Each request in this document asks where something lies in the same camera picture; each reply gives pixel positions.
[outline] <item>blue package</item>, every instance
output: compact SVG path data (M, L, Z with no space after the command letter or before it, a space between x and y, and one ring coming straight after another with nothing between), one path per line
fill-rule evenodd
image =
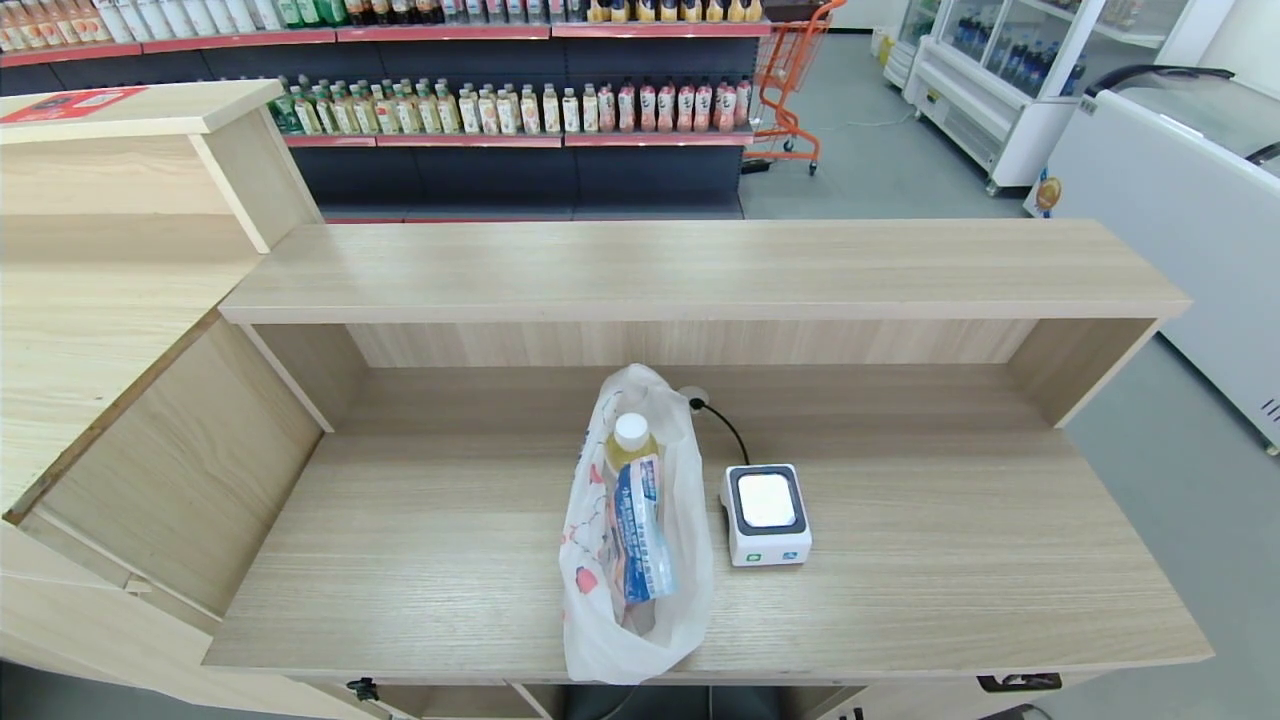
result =
M667 539L658 521L658 456L632 460L618 473L613 511L626 557L622 577L627 605L676 592Z

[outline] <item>drawer handle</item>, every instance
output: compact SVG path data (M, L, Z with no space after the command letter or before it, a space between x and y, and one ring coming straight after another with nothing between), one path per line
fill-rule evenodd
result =
M372 678L361 678L358 680L352 680L347 683L347 689L356 693L356 700L364 702L366 700L380 701L383 698L378 697L378 683Z
M1028 675L979 675L978 684L988 693L1020 693L1033 691L1060 691L1062 676L1057 673L1034 673Z

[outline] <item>chest freezer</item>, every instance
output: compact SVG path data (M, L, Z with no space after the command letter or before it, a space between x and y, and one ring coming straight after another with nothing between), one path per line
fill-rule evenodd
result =
M1024 208L1096 218L1181 286L1165 337L1280 454L1280 100L1228 70L1110 73Z

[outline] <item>white plastic bag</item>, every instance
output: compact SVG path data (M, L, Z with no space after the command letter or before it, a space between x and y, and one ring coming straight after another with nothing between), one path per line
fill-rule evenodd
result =
M609 523L604 441L623 413L644 415L663 448L662 532L676 573L676 592L652 601L654 624L643 637L614 620L605 570ZM701 644L710 621L713 582L703 456L689 400L644 365L623 368L600 387L573 471L559 566L570 679L639 684L666 673Z

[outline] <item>freezer lid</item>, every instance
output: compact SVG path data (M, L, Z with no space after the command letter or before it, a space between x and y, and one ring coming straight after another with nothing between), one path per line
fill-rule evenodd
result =
M1132 65L1100 78L1087 95L1115 92L1280 177L1280 163L1267 151L1280 142L1280 100L1233 77L1216 68Z

